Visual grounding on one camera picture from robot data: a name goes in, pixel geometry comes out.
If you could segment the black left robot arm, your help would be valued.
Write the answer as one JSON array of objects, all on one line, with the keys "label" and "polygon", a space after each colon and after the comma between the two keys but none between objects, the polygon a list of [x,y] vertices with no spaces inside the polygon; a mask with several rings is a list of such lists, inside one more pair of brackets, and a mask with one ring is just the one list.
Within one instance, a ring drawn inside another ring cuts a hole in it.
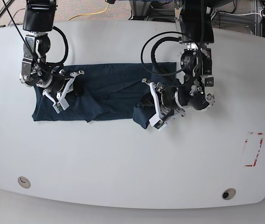
[{"label": "black left robot arm", "polygon": [[151,62],[156,69],[155,75],[169,77],[156,61],[156,50],[164,42],[178,42],[187,48],[180,58],[180,70],[184,81],[175,79],[171,85],[142,80],[150,88],[155,114],[149,119],[152,127],[161,130],[173,115],[185,116],[185,109],[191,107],[203,111],[214,105],[214,76],[212,75],[212,53],[208,44],[214,43],[211,27],[210,6],[202,0],[174,1],[176,31],[168,31],[168,36],[158,40],[151,49]]}]

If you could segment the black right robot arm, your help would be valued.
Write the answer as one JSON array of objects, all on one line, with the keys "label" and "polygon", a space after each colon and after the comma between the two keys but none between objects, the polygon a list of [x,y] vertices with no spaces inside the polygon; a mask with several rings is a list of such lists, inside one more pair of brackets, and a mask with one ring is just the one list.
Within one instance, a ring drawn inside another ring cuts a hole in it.
[{"label": "black right robot arm", "polygon": [[[53,25],[57,3],[54,0],[28,0],[23,21],[23,30],[28,34],[23,38],[23,60],[20,81],[29,86],[35,86],[42,93],[59,105],[62,97],[68,93],[74,96],[83,95],[83,88],[75,81],[81,74],[64,71],[64,63],[68,57],[69,45],[65,34]],[[50,50],[48,33],[57,31],[64,41],[65,53],[61,61],[51,63],[46,61]]]}]

